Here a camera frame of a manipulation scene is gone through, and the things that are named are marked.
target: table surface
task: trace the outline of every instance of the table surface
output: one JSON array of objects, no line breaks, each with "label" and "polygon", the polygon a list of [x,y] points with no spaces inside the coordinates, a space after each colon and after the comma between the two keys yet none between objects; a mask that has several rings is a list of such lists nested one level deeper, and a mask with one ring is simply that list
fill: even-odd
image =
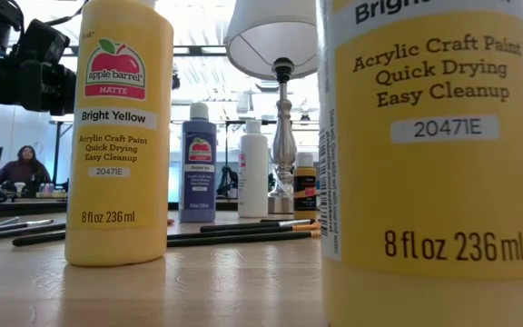
[{"label": "table surface", "polygon": [[[169,218],[169,234],[201,226]],[[237,222],[257,221],[217,213],[217,224]],[[0,327],[165,325],[323,327],[320,239],[171,248],[114,268],[67,264],[63,242],[15,248],[0,240]]]}]

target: person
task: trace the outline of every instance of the person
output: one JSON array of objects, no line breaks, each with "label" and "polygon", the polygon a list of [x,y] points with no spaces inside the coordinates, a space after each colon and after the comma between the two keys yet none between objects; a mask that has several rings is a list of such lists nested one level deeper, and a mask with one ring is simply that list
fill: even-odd
[{"label": "person", "polygon": [[52,180],[45,166],[35,157],[35,150],[29,145],[22,146],[17,152],[17,160],[7,163],[0,170],[2,183],[50,183]]}]

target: white lamp shade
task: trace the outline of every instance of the white lamp shade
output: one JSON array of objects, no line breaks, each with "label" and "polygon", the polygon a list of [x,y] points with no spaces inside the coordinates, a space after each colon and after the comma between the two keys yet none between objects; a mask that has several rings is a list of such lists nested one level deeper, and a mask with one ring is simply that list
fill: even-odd
[{"label": "white lamp shade", "polygon": [[262,80],[275,80],[273,62],[294,65],[291,78],[316,72],[316,6],[314,0],[237,0],[224,40],[230,62]]}]

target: bottle cap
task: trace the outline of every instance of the bottle cap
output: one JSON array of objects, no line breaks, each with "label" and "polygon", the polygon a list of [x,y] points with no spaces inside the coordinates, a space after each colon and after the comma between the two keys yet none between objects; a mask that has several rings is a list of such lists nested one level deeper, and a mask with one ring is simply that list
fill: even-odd
[{"label": "bottle cap", "polygon": [[261,134],[262,133],[262,121],[249,120],[249,121],[245,122],[245,133]]},{"label": "bottle cap", "polygon": [[194,103],[191,104],[191,109],[189,112],[191,119],[205,119],[209,120],[209,108],[207,104],[204,103]]},{"label": "bottle cap", "polygon": [[152,9],[154,9],[154,3],[156,3],[156,0],[137,0],[141,3],[150,6]]},{"label": "bottle cap", "polygon": [[296,167],[314,167],[314,156],[311,153],[298,153]]}]

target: white bottle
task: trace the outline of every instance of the white bottle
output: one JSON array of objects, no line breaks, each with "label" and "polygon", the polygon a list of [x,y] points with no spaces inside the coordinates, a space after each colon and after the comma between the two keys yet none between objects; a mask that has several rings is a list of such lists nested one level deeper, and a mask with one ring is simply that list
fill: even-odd
[{"label": "white bottle", "polygon": [[268,139],[262,135],[262,121],[245,124],[240,139],[240,173],[237,213],[241,218],[268,216]]}]

